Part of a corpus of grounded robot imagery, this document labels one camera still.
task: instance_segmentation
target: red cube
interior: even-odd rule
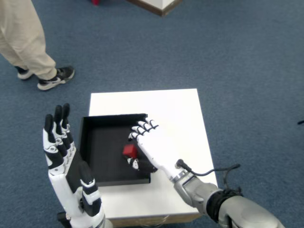
[[[137,158],[137,149],[133,144],[125,145],[123,148],[123,155],[129,156],[131,158]]]

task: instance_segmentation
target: robotic arm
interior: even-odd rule
[[[221,227],[284,228],[273,214],[244,198],[239,191],[218,189],[182,168],[182,162],[177,162],[175,144],[154,120],[139,121],[132,130],[129,139],[135,139],[149,161],[166,173],[185,203],[208,215]]]
[[[63,109],[58,105],[54,118],[46,116],[43,128],[48,177],[65,210],[57,218],[66,228],[111,228],[91,170],[74,146],[68,114],[68,104]]]

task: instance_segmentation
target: person's leg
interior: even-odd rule
[[[28,67],[16,54],[16,52],[7,43],[1,30],[0,30],[0,53],[18,70],[18,78],[24,80],[24,79],[28,79],[33,75],[33,73],[28,70]]]
[[[55,62],[46,53],[43,28],[31,0],[0,0],[0,30],[0,52],[11,64],[28,68],[40,79],[56,76]]]

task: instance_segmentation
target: sneaker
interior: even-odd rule
[[[32,72],[30,72],[30,70],[25,70],[22,69],[19,66],[15,66],[15,68],[18,70],[18,75],[17,77],[21,80],[25,80],[28,79],[29,77],[31,77],[32,75],[34,75]]]
[[[37,84],[38,89],[40,90],[48,90],[59,84],[64,84],[72,79],[74,76],[75,70],[71,66],[58,68],[57,74],[50,80],[39,79],[39,83]]]

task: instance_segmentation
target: person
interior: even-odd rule
[[[0,53],[17,69],[18,78],[36,75],[40,90],[64,84],[75,73],[71,66],[55,68],[31,0],[0,0]]]

